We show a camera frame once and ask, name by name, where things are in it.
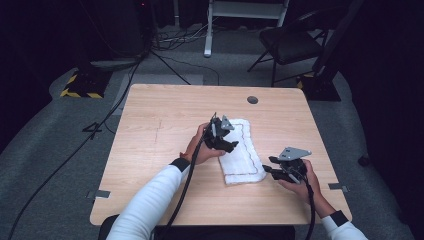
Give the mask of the black slanted stand pole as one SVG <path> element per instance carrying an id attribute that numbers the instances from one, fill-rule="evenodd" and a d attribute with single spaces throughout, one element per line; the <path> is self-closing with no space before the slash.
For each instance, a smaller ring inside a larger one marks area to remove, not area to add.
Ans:
<path id="1" fill-rule="evenodd" d="M 331 81 L 338 71 L 339 61 L 337 57 L 341 53 L 343 38 L 346 36 L 349 26 L 361 8 L 364 0 L 352 0 L 347 8 L 347 13 L 335 28 L 325 51 L 319 61 L 319 72 L 317 77 L 322 81 Z"/>

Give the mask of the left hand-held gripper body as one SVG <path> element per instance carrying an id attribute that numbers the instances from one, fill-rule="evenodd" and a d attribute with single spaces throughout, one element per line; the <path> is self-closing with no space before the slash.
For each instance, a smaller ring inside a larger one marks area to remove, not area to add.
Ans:
<path id="1" fill-rule="evenodd" d="M 208 126 L 204 130 L 203 140 L 206 146 L 210 149 L 222 150 L 226 149 L 226 141 L 224 139 L 234 126 L 230 123 L 226 115 L 221 118 L 213 115 Z"/>

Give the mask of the white towel with red stitching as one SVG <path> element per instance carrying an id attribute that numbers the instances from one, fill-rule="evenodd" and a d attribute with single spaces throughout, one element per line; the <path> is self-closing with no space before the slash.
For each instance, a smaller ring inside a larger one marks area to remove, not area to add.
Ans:
<path id="1" fill-rule="evenodd" d="M 245 119 L 231 119 L 230 123 L 234 129 L 224 139 L 228 142 L 237 141 L 238 144 L 231 153 L 219 157 L 225 183 L 235 185 L 262 181 L 266 172 L 254 148 L 250 122 Z"/>

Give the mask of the person's right hand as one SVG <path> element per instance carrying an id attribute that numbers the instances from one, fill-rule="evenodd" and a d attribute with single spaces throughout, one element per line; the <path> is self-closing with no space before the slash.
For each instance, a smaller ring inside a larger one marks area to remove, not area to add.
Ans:
<path id="1" fill-rule="evenodd" d="M 307 169 L 306 176 L 307 176 L 309 185 L 311 186 L 311 189 L 313 191 L 314 203 L 318 204 L 323 199 L 318 178 L 313 171 L 310 161 L 304 160 L 303 163 L 305 164 Z M 305 181 L 302 181 L 300 184 L 296 184 L 296 183 L 287 182 L 285 180 L 279 180 L 278 183 L 281 186 L 283 186 L 285 189 L 294 192 L 305 203 L 307 204 L 310 203 L 308 188 L 306 186 Z"/>

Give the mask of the grey tape piece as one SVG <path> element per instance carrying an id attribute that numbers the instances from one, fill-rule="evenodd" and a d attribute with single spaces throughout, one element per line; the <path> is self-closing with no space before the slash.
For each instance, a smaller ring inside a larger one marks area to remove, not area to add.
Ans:
<path id="1" fill-rule="evenodd" d="M 350 192 L 349 187 L 341 183 L 329 183 L 328 186 L 330 190 L 341 190 L 344 193 Z"/>
<path id="2" fill-rule="evenodd" d="M 107 199 L 109 196 L 110 196 L 110 192 L 105 190 L 92 190 L 92 191 L 88 191 L 86 194 L 87 199 L 96 199 L 96 198 Z"/>

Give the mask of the person's left hand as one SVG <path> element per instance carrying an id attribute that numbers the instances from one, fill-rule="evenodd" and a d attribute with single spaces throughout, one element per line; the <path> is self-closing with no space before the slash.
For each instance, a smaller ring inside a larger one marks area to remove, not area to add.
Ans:
<path id="1" fill-rule="evenodd" d="M 180 154 L 182 158 L 186 159 L 190 163 L 194 162 L 194 155 L 197 155 L 195 158 L 195 163 L 198 165 L 206 162 L 211 158 L 220 157 L 226 154 L 224 150 L 210 149 L 204 143 L 201 143 L 200 147 L 197 147 L 203 135 L 204 129 L 207 126 L 207 123 L 203 123 L 198 126 L 197 132 L 190 140 L 185 152 Z"/>

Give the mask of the yellow-black striped stand base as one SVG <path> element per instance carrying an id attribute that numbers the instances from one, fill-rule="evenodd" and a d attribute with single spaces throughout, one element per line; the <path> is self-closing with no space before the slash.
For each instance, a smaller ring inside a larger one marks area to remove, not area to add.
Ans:
<path id="1" fill-rule="evenodd" d="M 309 101 L 339 102 L 341 100 L 332 81 L 321 80 L 312 74 L 298 76 L 296 86 L 303 91 Z"/>
<path id="2" fill-rule="evenodd" d="M 76 70 L 69 78 L 60 96 L 101 99 L 105 96 L 111 76 L 110 71 L 98 70 L 89 74 Z"/>

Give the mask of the person's dark lap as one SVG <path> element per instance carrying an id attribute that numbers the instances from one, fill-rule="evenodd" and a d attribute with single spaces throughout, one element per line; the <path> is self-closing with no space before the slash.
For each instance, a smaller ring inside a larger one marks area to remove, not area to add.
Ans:
<path id="1" fill-rule="evenodd" d="M 98 240 L 295 240 L 293 226 L 155 226 L 156 220 L 113 215 L 101 225 Z"/>

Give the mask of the white metal stand frame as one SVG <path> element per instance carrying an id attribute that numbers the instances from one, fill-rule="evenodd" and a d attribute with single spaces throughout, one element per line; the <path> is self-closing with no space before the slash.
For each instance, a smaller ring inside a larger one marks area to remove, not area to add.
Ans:
<path id="1" fill-rule="evenodd" d="M 270 19 L 276 20 L 277 25 L 281 26 L 284 22 L 289 2 L 290 0 L 282 0 L 281 3 L 248 3 L 209 0 L 207 12 L 207 34 L 203 55 L 206 58 L 212 55 L 212 24 L 215 17 Z"/>

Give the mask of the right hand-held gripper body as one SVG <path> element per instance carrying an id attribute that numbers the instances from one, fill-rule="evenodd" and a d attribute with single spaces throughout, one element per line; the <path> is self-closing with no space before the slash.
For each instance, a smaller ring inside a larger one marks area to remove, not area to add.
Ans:
<path id="1" fill-rule="evenodd" d="M 298 149 L 294 147 L 286 147 L 278 156 L 283 163 L 278 164 L 279 170 L 283 172 L 283 178 L 291 183 L 300 184 L 306 177 L 306 166 L 303 163 L 302 157 L 311 155 L 309 150 Z"/>

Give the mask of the black folding chair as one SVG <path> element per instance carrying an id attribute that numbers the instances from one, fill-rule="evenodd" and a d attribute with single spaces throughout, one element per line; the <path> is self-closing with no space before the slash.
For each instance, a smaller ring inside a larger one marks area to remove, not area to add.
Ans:
<path id="1" fill-rule="evenodd" d="M 330 16 L 330 9 L 315 10 L 285 26 L 261 31 L 259 39 L 265 51 L 248 68 L 248 72 L 259 63 L 272 61 L 271 86 L 274 86 L 280 82 L 280 79 L 276 79 L 278 65 L 318 58 L 325 48 Z"/>

